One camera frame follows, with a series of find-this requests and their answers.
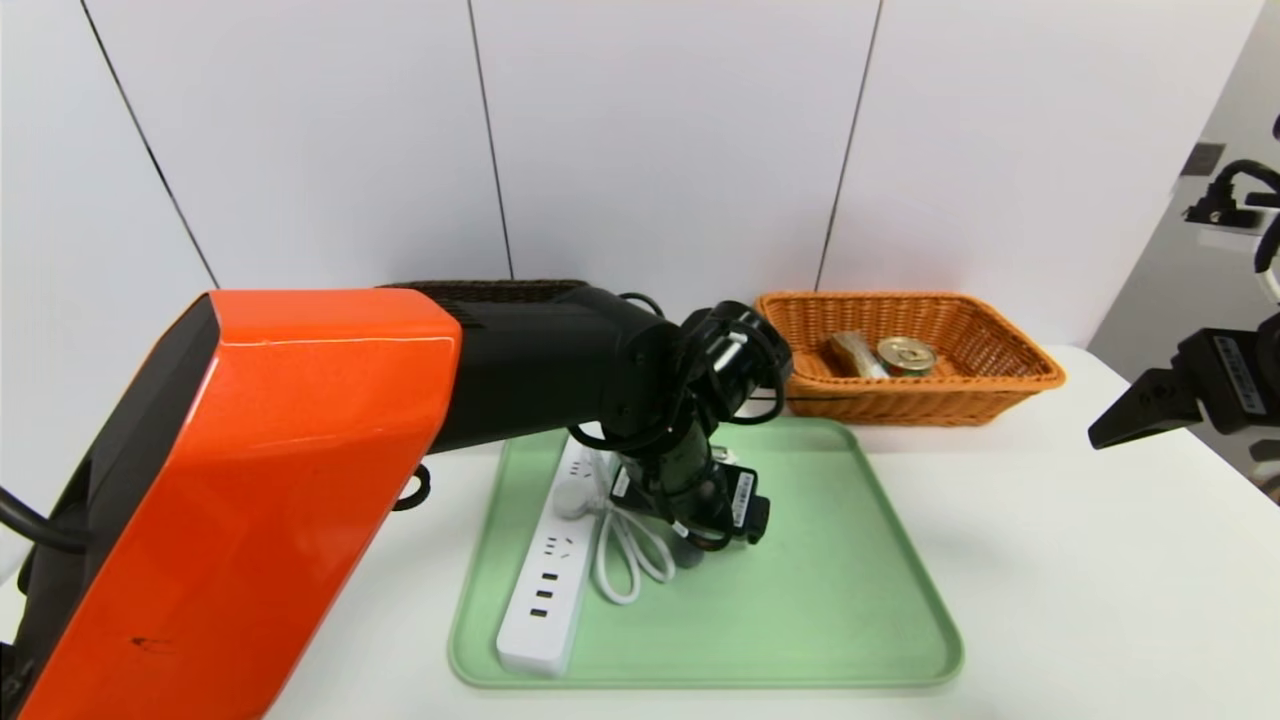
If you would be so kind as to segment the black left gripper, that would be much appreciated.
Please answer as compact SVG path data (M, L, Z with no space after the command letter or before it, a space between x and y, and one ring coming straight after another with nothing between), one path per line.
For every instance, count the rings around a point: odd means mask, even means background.
M682 537L746 537L758 544L771 501L758 495L756 480L753 469L716 459L708 433L695 421L677 439L622 455L609 498Z

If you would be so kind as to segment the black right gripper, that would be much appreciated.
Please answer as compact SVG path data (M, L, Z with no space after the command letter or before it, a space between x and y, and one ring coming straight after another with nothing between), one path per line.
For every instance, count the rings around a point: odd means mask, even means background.
M1203 421L1221 436L1279 428L1279 315L1253 331L1202 328L1178 345L1174 369L1153 368L1088 429L1111 448Z

